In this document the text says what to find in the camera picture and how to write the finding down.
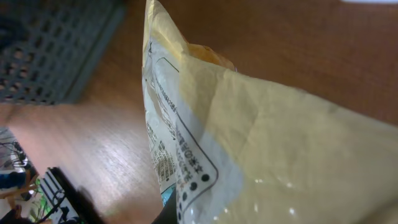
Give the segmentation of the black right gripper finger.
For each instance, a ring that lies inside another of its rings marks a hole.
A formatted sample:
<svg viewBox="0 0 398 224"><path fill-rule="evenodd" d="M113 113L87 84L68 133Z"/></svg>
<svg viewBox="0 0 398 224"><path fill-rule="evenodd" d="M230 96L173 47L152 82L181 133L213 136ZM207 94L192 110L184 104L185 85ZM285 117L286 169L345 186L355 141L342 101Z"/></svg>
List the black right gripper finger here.
<svg viewBox="0 0 398 224"><path fill-rule="evenodd" d="M177 224L177 197L174 189L164 208L152 224Z"/></svg>

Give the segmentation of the white chips bag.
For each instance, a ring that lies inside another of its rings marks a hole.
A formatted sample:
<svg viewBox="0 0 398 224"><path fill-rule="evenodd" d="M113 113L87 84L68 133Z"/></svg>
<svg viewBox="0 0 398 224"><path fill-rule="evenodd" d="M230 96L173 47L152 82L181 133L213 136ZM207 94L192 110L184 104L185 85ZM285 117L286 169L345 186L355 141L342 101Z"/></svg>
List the white chips bag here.
<svg viewBox="0 0 398 224"><path fill-rule="evenodd" d="M149 147L178 223L396 223L397 128L251 78L146 3Z"/></svg>

